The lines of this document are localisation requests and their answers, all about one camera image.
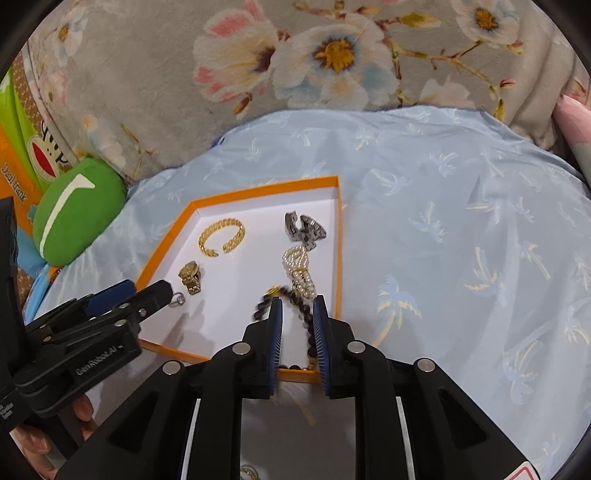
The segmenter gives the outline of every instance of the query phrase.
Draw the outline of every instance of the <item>white flower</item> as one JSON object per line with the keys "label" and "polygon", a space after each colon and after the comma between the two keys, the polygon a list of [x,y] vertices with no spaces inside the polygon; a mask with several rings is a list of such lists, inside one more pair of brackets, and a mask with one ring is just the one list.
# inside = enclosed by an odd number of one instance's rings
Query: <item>white flower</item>
{"label": "white flower", "polygon": [[419,102],[436,106],[475,109],[474,102],[468,100],[470,91],[459,83],[451,82],[450,78],[451,75],[447,77],[443,85],[439,85],[435,79],[428,80],[423,87]]}
{"label": "white flower", "polygon": [[218,12],[203,30],[193,49],[193,81],[207,100],[228,102],[268,79],[279,38],[257,0]]}
{"label": "white flower", "polygon": [[70,57],[74,56],[82,43],[82,33],[88,23],[85,7],[74,7],[61,19],[53,34],[53,51],[60,67],[66,66]]}
{"label": "white flower", "polygon": [[66,104],[66,77],[61,72],[49,75],[43,82],[43,98],[47,103]]}
{"label": "white flower", "polygon": [[84,130],[90,144],[103,159],[120,170],[125,168],[127,160],[123,156],[123,148],[105,120],[98,120],[94,115],[86,115]]}
{"label": "white flower", "polygon": [[10,85],[10,74],[9,73],[7,73],[6,76],[4,77],[4,80],[2,82],[0,82],[0,93],[6,92],[8,85]]}
{"label": "white flower", "polygon": [[509,0],[452,0],[458,14],[457,24],[473,41],[485,41],[491,47],[512,45],[517,41],[519,17]]}
{"label": "white flower", "polygon": [[383,40],[384,32],[359,14],[296,35],[271,58],[275,95],[290,108],[386,105],[398,80]]}

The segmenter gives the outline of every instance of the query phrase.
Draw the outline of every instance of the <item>pink flower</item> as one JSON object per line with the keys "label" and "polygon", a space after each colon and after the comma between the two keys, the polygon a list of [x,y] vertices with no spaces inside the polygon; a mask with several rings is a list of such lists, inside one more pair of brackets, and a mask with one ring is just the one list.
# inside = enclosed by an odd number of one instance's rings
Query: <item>pink flower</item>
{"label": "pink flower", "polygon": [[206,35],[197,37],[193,49],[193,80],[206,99],[228,102],[267,81],[279,38],[257,0],[222,10],[203,30]]}
{"label": "pink flower", "polygon": [[43,98],[47,103],[66,105],[66,77],[62,72],[54,72],[43,82]]}

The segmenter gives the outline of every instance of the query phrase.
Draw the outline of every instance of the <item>human hand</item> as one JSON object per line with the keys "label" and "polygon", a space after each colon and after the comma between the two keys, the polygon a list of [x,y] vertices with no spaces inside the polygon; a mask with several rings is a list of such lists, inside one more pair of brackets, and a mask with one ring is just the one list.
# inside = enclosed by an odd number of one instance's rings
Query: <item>human hand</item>
{"label": "human hand", "polygon": [[[86,441],[97,429],[92,416],[95,409],[86,395],[74,400],[72,404],[74,415],[80,420],[82,437]],[[17,442],[22,447],[22,452],[35,471],[47,480],[54,480],[57,468],[45,457],[51,450],[47,436],[40,430],[29,425],[20,425],[14,429]]]}

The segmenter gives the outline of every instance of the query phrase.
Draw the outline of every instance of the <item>green pillow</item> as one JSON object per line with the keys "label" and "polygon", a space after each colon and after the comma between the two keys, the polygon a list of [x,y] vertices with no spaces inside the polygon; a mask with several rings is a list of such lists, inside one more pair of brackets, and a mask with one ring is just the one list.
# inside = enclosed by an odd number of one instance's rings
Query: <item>green pillow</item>
{"label": "green pillow", "polygon": [[85,158],[47,189],[33,220],[33,240],[55,267],[72,262],[125,204],[125,185],[102,160]]}

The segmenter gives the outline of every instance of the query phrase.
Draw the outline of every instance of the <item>light blue bedsheet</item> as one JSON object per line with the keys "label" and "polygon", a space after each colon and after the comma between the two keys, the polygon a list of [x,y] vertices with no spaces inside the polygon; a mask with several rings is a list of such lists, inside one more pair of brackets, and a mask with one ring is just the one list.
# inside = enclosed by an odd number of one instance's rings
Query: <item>light blue bedsheet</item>
{"label": "light blue bedsheet", "polygon": [[[234,129],[132,189],[113,224],[59,275],[43,311],[136,279],[195,198],[329,174],[340,176],[345,204],[343,319],[390,358],[433,358],[551,478],[591,421],[591,202],[563,160],[485,113],[289,111]],[[291,434],[314,425],[329,442],[326,429],[336,429],[349,449],[352,410],[289,388],[279,402],[304,413],[281,420]],[[266,421],[255,417],[245,413],[253,425]],[[261,479],[353,478],[352,459],[334,452],[334,476],[302,454],[274,468],[278,460],[253,453],[259,427],[246,429],[243,456]]]}

